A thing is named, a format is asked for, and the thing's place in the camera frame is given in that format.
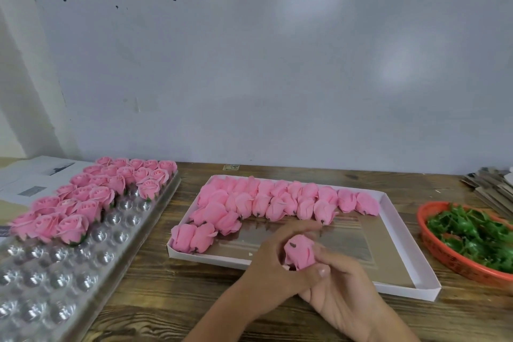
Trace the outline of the single pink soap rose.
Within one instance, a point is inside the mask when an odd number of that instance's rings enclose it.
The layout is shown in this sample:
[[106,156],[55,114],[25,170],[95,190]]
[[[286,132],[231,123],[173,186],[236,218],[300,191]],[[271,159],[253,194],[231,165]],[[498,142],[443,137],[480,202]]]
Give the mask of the single pink soap rose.
[[295,268],[295,270],[302,270],[315,264],[313,245],[314,241],[304,234],[293,236],[284,246],[284,264]]

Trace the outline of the white shallow cardboard box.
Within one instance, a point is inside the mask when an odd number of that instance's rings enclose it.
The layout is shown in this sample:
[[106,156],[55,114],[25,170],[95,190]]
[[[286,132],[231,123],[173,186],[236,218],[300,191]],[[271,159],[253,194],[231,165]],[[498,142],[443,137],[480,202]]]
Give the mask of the white shallow cardboard box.
[[[363,192],[373,197],[380,212],[377,216],[355,211],[339,212],[329,226],[316,233],[316,241],[358,259],[379,293],[435,301],[441,284],[388,195],[376,190],[332,187],[337,191]],[[261,242],[275,232],[279,224],[293,219],[289,216],[279,222],[270,222],[265,218],[249,217],[238,232],[227,237],[216,236],[202,254],[177,252],[171,248],[171,239],[167,251],[172,259],[245,270]]]

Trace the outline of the clear plastic blister tray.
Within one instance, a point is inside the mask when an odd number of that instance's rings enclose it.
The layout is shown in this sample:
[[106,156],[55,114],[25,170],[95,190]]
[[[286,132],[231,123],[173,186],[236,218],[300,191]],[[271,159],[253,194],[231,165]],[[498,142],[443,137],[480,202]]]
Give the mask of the clear plastic blister tray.
[[180,182],[175,172],[154,201],[132,187],[78,246],[1,238],[0,342],[80,342]]

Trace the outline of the white printed paper sheets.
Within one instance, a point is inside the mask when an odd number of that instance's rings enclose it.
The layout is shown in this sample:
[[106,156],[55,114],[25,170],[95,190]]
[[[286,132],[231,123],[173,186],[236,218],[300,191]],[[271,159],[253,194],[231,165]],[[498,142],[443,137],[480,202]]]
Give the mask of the white printed paper sheets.
[[48,156],[20,160],[0,169],[0,237],[8,236],[8,223],[30,209],[38,198],[54,196],[93,162]]

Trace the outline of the translucent plastic wall sheet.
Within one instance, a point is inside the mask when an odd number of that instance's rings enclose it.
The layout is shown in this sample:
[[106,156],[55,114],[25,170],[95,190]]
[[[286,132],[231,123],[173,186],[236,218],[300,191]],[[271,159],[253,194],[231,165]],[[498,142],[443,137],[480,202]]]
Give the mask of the translucent plastic wall sheet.
[[84,159],[513,165],[513,0],[35,0]]

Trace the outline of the person's right forearm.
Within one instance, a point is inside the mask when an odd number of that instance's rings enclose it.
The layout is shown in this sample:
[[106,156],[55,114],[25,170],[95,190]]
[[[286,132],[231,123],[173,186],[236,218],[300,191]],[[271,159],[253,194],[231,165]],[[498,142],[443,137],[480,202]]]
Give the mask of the person's right forearm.
[[403,322],[386,321],[370,326],[355,342],[421,342],[411,328]]

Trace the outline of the rows of lying pink roses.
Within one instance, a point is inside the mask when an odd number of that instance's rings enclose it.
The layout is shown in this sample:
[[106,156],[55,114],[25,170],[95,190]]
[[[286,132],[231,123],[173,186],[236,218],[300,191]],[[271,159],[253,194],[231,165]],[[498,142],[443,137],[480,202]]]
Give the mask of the rows of lying pink roses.
[[378,216],[380,204],[366,191],[253,176],[213,176],[202,186],[192,212],[174,226],[168,242],[178,253],[204,254],[215,240],[234,240],[250,223],[287,217],[331,225],[338,213]]

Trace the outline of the person's right hand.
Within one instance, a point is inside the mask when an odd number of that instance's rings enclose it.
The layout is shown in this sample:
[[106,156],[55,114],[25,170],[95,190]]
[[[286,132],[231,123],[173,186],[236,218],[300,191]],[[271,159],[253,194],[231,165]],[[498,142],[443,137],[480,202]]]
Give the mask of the person's right hand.
[[354,342],[419,342],[358,261],[318,243],[313,252],[330,273],[299,296],[331,326]]

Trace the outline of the person's left hand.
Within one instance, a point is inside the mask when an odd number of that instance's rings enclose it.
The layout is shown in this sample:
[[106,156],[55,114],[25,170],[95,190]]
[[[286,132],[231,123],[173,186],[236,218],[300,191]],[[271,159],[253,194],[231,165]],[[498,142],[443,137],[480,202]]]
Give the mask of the person's left hand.
[[282,280],[281,269],[284,267],[281,252],[284,250],[285,243],[295,235],[319,231],[321,228],[321,224],[313,220],[296,220],[281,225],[261,243],[250,266],[236,283],[256,290],[263,297],[267,305],[267,312],[264,314],[298,294],[288,293]]

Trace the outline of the upright pink roses group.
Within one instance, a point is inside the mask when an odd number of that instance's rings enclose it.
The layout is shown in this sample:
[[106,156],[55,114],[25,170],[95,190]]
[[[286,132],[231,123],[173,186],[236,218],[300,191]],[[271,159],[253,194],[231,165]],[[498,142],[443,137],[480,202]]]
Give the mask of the upright pink roses group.
[[51,195],[32,201],[28,210],[7,223],[8,234],[22,241],[58,240],[77,246],[121,196],[134,189],[144,201],[152,202],[176,173],[175,161],[100,157]]

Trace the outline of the stack of grey cardboard sheets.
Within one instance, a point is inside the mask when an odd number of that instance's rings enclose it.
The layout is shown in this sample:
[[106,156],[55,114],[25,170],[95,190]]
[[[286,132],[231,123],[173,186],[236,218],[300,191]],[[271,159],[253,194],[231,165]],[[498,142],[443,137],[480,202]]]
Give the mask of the stack of grey cardboard sheets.
[[476,172],[464,175],[460,181],[498,215],[513,221],[513,166],[509,169],[481,167]]

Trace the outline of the person's left forearm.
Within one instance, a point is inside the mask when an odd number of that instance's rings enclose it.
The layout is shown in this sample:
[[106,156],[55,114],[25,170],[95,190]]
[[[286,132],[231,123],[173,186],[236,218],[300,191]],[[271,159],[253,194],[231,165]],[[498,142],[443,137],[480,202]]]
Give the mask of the person's left forearm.
[[183,342],[238,342],[245,328],[267,312],[263,297],[235,283],[212,305]]

